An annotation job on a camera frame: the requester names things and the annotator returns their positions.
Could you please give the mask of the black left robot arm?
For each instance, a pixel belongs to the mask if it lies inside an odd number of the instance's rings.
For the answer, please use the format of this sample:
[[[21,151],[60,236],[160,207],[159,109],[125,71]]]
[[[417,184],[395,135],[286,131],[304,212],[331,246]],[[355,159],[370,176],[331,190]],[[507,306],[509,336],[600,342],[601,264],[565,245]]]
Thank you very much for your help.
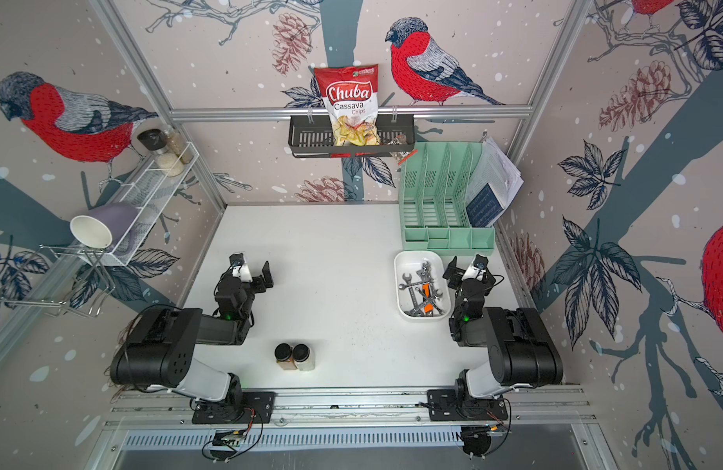
[[[253,305],[275,286],[271,265],[254,273],[242,253],[228,259],[213,296],[217,308],[152,305],[139,313],[110,365],[111,381],[140,393],[167,390],[195,401],[231,405],[242,401],[240,379],[194,356],[195,347],[241,346],[255,326]]]

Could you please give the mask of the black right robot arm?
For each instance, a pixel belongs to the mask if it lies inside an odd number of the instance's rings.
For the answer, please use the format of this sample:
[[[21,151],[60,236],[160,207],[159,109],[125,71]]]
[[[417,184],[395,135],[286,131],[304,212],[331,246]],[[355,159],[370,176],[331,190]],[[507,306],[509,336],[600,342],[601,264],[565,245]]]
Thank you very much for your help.
[[[564,377],[560,354],[537,309],[488,307],[486,300],[498,286],[489,260],[473,258],[468,268],[457,259],[448,263],[444,279],[455,292],[449,318],[452,340],[461,348],[483,349],[481,366],[465,369],[455,380],[459,405],[494,401],[517,389],[559,385]]]

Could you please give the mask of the white plastic storage box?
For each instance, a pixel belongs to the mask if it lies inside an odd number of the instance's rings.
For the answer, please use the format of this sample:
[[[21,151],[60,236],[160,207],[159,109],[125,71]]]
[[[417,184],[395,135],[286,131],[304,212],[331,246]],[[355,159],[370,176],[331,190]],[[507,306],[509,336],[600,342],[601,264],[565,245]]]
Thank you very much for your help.
[[[442,259],[430,251],[400,252],[394,260],[397,303],[403,319],[433,322],[452,313]]]

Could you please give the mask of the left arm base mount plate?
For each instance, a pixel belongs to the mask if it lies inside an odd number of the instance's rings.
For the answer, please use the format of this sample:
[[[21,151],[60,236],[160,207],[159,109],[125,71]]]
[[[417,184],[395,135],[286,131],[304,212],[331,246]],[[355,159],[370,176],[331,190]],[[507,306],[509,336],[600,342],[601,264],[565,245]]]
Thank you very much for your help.
[[[249,424],[252,420],[268,424],[276,398],[275,392],[242,392],[239,401],[195,401],[191,421],[195,425]]]

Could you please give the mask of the small silver open-end wrench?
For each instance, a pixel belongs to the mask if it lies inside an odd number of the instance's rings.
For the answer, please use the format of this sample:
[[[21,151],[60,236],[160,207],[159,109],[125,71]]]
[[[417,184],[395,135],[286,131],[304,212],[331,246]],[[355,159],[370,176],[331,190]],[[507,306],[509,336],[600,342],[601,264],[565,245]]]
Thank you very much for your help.
[[[418,287],[418,286],[421,286],[422,289],[424,286],[433,287],[434,282],[433,281],[405,282],[405,283],[399,284],[398,288],[399,288],[399,290],[406,290],[408,288],[414,288],[414,287]]]

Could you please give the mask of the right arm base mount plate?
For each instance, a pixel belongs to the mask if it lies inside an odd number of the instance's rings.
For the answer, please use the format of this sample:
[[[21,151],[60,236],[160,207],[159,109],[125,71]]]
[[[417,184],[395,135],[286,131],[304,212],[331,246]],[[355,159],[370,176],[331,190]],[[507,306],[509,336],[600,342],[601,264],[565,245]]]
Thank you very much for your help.
[[[504,399],[473,399],[457,395],[454,388],[430,389],[426,392],[425,408],[434,422],[508,420],[510,414]]]

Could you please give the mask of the long silver combination wrench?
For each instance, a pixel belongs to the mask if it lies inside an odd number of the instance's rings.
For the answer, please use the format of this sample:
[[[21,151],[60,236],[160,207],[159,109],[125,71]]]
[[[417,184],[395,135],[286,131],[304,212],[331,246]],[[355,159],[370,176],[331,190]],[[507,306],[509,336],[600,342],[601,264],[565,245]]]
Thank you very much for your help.
[[[405,282],[413,282],[412,276],[409,273],[404,273],[402,275],[402,283]],[[418,296],[416,295],[416,287],[414,288],[408,288],[406,290],[399,290],[401,293],[406,292],[408,295],[408,300],[410,301],[410,306],[404,310],[405,315],[408,315],[409,317],[419,317],[421,315],[421,301],[418,299]]]

